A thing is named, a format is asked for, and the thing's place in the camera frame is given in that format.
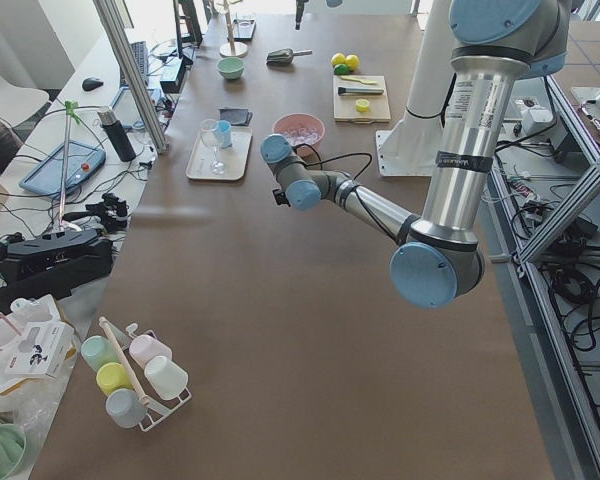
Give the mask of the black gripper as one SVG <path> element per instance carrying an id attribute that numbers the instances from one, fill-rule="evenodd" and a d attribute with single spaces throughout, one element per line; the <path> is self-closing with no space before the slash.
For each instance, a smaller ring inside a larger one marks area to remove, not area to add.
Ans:
<path id="1" fill-rule="evenodd" d="M 281 189 L 274 189 L 272 191 L 272 195 L 274 197 L 275 203 L 278 206 L 281 206 L 281 205 L 288 206 L 289 205 L 289 200 L 287 199 L 286 194 L 285 194 L 285 192 L 283 190 L 281 190 Z"/>
<path id="2" fill-rule="evenodd" d="M 296 0 L 295 30 L 301 28 L 301 15 L 304 13 L 306 0 Z"/>

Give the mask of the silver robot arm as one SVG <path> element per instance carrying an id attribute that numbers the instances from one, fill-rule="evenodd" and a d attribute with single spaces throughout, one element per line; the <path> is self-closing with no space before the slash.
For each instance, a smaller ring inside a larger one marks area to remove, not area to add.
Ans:
<path id="1" fill-rule="evenodd" d="M 453 1 L 447 26 L 455 72 L 445 126 L 420 215 L 345 173 L 311 170 L 280 134 L 261 144 L 281 189 L 277 201 L 308 210 L 330 200 L 395 241 L 393 284 L 408 302 L 441 307 L 472 290 L 484 260 L 473 225 L 513 86 L 564 65 L 569 1 Z"/>
<path id="2" fill-rule="evenodd" d="M 296 0 L 295 1 L 295 29 L 301 28 L 301 23 L 305 11 L 305 6 L 309 0 Z M 326 0 L 326 6 L 328 8 L 337 8 L 343 3 L 342 0 Z"/>

